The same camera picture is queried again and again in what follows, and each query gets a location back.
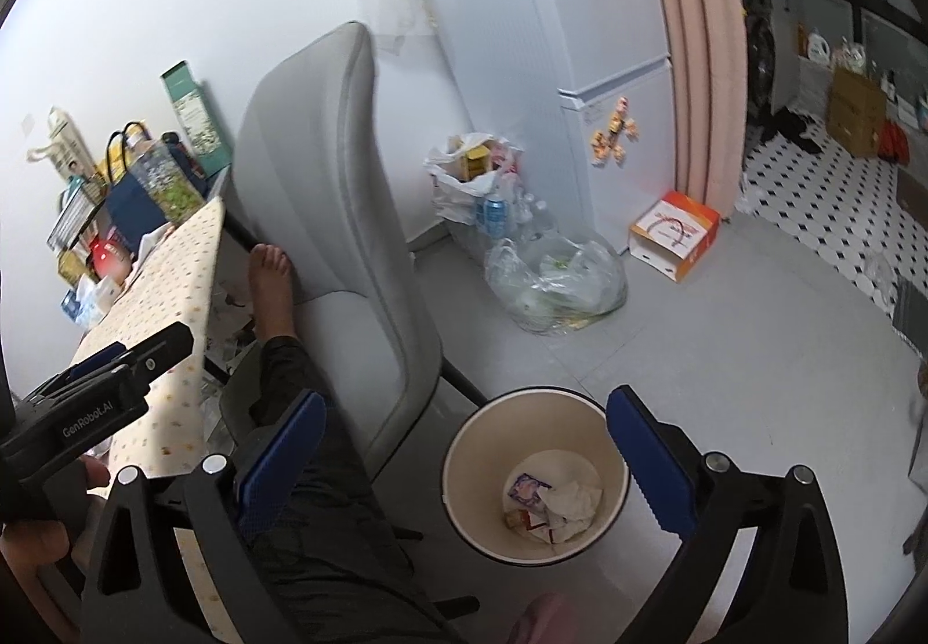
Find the refrigerator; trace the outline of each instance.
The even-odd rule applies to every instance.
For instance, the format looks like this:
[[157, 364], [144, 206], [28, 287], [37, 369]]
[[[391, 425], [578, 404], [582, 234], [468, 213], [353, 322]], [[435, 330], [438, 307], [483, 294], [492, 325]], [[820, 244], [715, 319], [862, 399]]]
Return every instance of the refrigerator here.
[[[526, 188], [617, 250], [674, 187], [672, 66], [661, 0], [425, 0], [475, 131], [523, 146]], [[620, 97], [639, 139], [592, 165]]]

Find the trash can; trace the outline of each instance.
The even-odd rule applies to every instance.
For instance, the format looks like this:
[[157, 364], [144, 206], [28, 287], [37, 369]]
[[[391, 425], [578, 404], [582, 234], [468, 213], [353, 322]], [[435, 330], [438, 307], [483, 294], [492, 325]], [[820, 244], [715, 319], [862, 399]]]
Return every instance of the trash can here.
[[[589, 528], [548, 545], [507, 527], [508, 491], [523, 473], [552, 487], [575, 480], [602, 489]], [[568, 389], [527, 388], [495, 398], [461, 426], [444, 457], [442, 501], [461, 537], [486, 557], [545, 566], [579, 555], [609, 531], [628, 480], [602, 406]]]

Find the orange and white paper bag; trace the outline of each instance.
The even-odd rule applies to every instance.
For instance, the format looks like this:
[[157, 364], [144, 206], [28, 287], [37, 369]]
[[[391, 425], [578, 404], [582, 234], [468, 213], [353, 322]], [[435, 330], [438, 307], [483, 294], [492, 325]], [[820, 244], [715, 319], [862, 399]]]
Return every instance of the orange and white paper bag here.
[[679, 283], [716, 240], [721, 215], [671, 191], [631, 228], [628, 248]]

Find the gray chair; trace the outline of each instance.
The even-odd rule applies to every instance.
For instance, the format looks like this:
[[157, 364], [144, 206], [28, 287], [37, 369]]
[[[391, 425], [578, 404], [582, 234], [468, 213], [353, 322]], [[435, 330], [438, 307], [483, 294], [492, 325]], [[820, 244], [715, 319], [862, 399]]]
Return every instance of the gray chair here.
[[[376, 477], [432, 398], [439, 376], [485, 398], [443, 361], [419, 293], [373, 129], [370, 34], [345, 24], [274, 68], [249, 102], [232, 165], [226, 228], [247, 248], [280, 245], [296, 270], [297, 334], [328, 377]], [[226, 387], [240, 442], [253, 426], [257, 355]]]

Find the hand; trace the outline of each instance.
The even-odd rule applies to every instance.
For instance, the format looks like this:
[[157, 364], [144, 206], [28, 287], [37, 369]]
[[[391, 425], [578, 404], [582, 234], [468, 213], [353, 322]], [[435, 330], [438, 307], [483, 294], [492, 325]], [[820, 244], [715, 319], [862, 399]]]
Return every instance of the hand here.
[[[99, 460], [82, 455], [91, 489], [110, 483], [110, 471]], [[48, 627], [64, 642], [76, 642], [79, 633], [39, 582], [40, 566], [56, 563], [68, 554], [71, 542], [64, 524], [54, 520], [22, 520], [6, 525], [0, 536], [0, 554]]]

